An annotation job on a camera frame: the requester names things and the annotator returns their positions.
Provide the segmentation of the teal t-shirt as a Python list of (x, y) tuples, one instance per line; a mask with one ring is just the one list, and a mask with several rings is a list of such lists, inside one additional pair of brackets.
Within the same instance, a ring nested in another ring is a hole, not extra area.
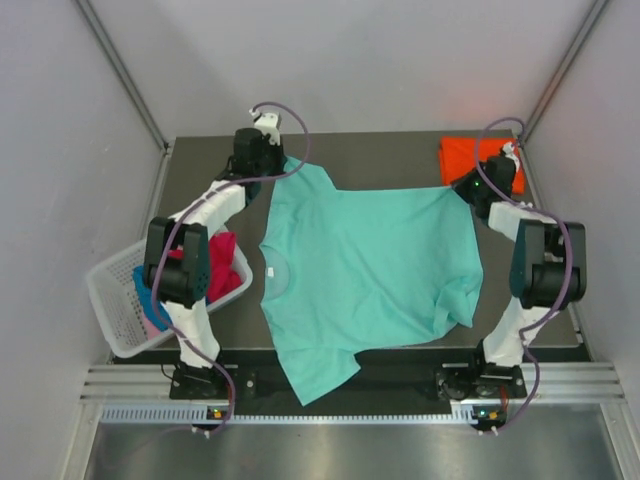
[(468, 205), (448, 187), (341, 190), (289, 158), (274, 186), (261, 308), (302, 404), (357, 371), (360, 352), (471, 327), (483, 283)]

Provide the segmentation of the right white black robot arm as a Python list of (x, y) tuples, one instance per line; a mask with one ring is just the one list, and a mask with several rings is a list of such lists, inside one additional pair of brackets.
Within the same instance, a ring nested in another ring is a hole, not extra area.
[(481, 343), (484, 361), (466, 372), (469, 388), (481, 396), (498, 389), (504, 380), (501, 368), (520, 365), (525, 348), (542, 326), (586, 292), (584, 225), (558, 222), (530, 204), (513, 200), (513, 182), (519, 172), (515, 155), (500, 154), (451, 183), (478, 219), (514, 242), (511, 299)]

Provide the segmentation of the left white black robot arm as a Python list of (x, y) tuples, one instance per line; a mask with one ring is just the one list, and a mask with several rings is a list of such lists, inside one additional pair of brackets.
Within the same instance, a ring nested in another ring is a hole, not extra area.
[(206, 307), (210, 238), (255, 200), (263, 182), (282, 177), (285, 163), (277, 127), (239, 129), (232, 154), (209, 189), (181, 212), (149, 224), (142, 280), (150, 290), (151, 319), (175, 333), (181, 361), (196, 368), (191, 381), (205, 396), (220, 394), (227, 382), (225, 370), (214, 364), (220, 345)]

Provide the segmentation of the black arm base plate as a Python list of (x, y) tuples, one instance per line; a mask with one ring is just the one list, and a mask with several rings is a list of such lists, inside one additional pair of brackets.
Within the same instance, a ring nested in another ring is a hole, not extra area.
[[(221, 364), (235, 383), (239, 403), (294, 393), (273, 350), (227, 350)], [(490, 363), (481, 348), (371, 350), (357, 354), (355, 366), (355, 373), (341, 375), (337, 385), (311, 405), (361, 392), (378, 399), (411, 392), (434, 402), (526, 396), (522, 368)]]

